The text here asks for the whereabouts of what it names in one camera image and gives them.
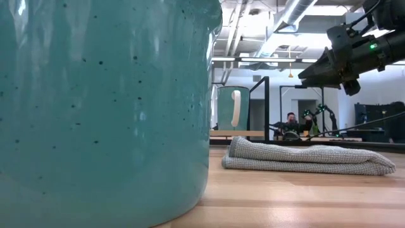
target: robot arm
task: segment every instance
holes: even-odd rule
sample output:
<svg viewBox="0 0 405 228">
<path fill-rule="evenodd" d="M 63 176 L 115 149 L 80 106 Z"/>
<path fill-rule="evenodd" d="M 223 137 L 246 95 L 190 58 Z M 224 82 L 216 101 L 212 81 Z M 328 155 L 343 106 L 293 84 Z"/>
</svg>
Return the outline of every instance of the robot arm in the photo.
<svg viewBox="0 0 405 228">
<path fill-rule="evenodd" d="M 333 87 L 343 85 L 347 95 L 360 91 L 359 74 L 377 69 L 405 58 L 405 1 L 366 0 L 363 8 L 367 13 L 359 20 L 327 30 L 332 49 L 327 47 L 321 58 L 302 71 L 298 77 L 307 87 Z M 353 26 L 367 18 L 368 26 L 362 31 Z M 374 24 L 378 29 L 395 30 L 379 38 L 363 37 Z"/>
</svg>

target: mug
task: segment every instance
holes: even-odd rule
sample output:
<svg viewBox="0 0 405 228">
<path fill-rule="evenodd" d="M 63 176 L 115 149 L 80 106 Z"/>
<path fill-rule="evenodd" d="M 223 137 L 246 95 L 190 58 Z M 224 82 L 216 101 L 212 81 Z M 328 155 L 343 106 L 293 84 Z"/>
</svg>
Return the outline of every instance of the mug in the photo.
<svg viewBox="0 0 405 228">
<path fill-rule="evenodd" d="M 218 130 L 247 130 L 249 95 L 246 87 L 218 88 Z"/>
<path fill-rule="evenodd" d="M 1 227 L 149 227 L 208 176 L 218 0 L 0 0 Z"/>
</svg>

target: folded towel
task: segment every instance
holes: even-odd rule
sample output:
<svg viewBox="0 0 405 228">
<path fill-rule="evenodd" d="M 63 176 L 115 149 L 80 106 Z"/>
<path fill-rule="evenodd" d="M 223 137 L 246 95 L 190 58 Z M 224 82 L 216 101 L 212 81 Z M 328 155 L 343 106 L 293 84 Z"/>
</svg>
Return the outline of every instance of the folded towel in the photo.
<svg viewBox="0 0 405 228">
<path fill-rule="evenodd" d="M 323 145 L 297 149 L 252 143 L 242 137 L 232 140 L 222 159 L 222 167 L 355 175 L 385 175 L 395 172 L 392 161 L 365 149 Z"/>
</svg>

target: ceiling duct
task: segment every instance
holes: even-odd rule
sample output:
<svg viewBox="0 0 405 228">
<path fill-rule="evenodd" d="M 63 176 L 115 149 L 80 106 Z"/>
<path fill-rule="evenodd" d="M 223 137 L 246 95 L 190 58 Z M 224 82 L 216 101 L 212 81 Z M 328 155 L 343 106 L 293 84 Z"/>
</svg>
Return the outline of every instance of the ceiling duct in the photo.
<svg viewBox="0 0 405 228">
<path fill-rule="evenodd" d="M 270 25 L 267 28 L 267 40 L 260 47 L 260 50 L 256 52 L 254 57 L 269 58 L 275 52 L 279 46 L 278 42 L 272 39 L 274 32 L 281 32 L 283 29 L 288 29 L 289 32 L 297 31 L 297 24 L 305 16 L 306 10 L 313 6 L 317 0 L 288 0 L 283 11 L 276 15 L 270 15 Z M 251 70 L 276 68 L 274 66 L 266 65 L 266 63 L 253 63 L 249 66 L 242 66 L 242 68 L 248 68 Z"/>
</svg>

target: wooden countertop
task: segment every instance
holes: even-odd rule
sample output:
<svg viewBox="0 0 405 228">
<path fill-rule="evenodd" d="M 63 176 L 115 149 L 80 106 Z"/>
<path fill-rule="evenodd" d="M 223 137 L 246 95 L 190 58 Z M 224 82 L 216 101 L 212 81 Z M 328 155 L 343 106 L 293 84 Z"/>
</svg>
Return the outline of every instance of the wooden countertop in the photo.
<svg viewBox="0 0 405 228">
<path fill-rule="evenodd" d="M 197 206 L 157 227 L 405 227 L 405 155 L 382 153 L 397 172 L 379 177 L 225 170 L 224 153 L 211 148 Z"/>
</svg>

